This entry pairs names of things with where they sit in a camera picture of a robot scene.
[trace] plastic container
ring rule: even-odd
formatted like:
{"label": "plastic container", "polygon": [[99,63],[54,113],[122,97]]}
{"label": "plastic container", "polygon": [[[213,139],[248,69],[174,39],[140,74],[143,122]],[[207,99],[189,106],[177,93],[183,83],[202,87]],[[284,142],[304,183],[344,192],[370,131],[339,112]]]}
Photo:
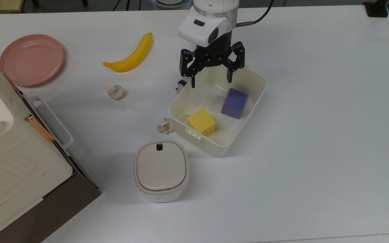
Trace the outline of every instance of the plastic container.
{"label": "plastic container", "polygon": [[153,10],[190,9],[192,0],[150,0]]}
{"label": "plastic container", "polygon": [[[175,132],[214,157],[222,157],[229,149],[267,85],[265,79],[250,71],[247,65],[233,74],[232,83],[227,82],[226,75],[224,66],[204,68],[196,75],[196,88],[187,84],[169,108]],[[248,94],[240,119],[221,114],[230,88]],[[187,117],[202,108],[207,109],[216,122],[215,132],[208,137],[187,126]]]}
{"label": "plastic container", "polygon": [[162,140],[144,144],[134,157],[137,187],[155,202],[175,200],[188,182],[185,149],[179,143]]}

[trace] banana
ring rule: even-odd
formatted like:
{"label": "banana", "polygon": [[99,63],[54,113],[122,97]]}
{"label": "banana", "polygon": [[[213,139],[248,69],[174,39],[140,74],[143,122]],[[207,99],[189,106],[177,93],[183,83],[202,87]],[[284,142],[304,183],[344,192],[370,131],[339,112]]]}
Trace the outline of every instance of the banana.
{"label": "banana", "polygon": [[114,63],[103,62],[103,65],[118,73],[130,71],[145,59],[152,44],[153,34],[149,32],[142,37],[136,50],[129,57]]}

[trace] white plastic bin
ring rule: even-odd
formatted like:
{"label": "white plastic bin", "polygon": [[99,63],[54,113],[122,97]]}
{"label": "white plastic bin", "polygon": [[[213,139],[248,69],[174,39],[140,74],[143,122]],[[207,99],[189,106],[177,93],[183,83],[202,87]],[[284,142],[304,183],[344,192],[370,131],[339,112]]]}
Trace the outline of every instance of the white plastic bin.
{"label": "white plastic bin", "polygon": [[[196,88],[188,83],[169,108],[175,132],[214,157],[222,157],[250,117],[266,89],[265,79],[250,71],[248,66],[233,75],[227,82],[227,68],[204,68],[196,75]],[[248,94],[241,119],[221,114],[224,100],[230,88]],[[208,137],[187,126],[187,117],[207,109],[216,122],[216,130]]]}

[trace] black cord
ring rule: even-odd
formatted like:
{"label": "black cord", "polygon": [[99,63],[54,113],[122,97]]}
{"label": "black cord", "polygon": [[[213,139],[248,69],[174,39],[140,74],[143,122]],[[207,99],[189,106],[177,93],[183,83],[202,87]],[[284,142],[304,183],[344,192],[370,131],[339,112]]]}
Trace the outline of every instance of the black cord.
{"label": "black cord", "polygon": [[273,3],[274,3],[274,0],[271,0],[270,5],[267,8],[267,11],[265,11],[265,14],[262,15],[259,19],[255,20],[255,21],[248,21],[248,22],[237,23],[235,28],[236,27],[241,27],[241,26],[250,26],[250,25],[254,25],[256,23],[259,23],[262,19],[264,19],[264,17],[268,14],[268,12],[270,12],[271,7],[273,6]]}
{"label": "black cord", "polygon": [[114,9],[112,9],[112,11],[115,11],[115,9],[116,9],[116,7],[118,6],[118,4],[119,4],[120,1],[121,1],[121,0],[118,0],[118,2],[115,4]]}

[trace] small white container with lid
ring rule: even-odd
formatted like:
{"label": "small white container with lid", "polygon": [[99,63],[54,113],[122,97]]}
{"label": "small white container with lid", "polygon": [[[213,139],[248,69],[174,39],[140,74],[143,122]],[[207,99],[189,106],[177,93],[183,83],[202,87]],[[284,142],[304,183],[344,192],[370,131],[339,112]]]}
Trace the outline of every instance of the small white container with lid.
{"label": "small white container with lid", "polygon": [[162,140],[144,144],[134,157],[137,187],[155,202],[177,199],[188,181],[185,149],[179,143]]}

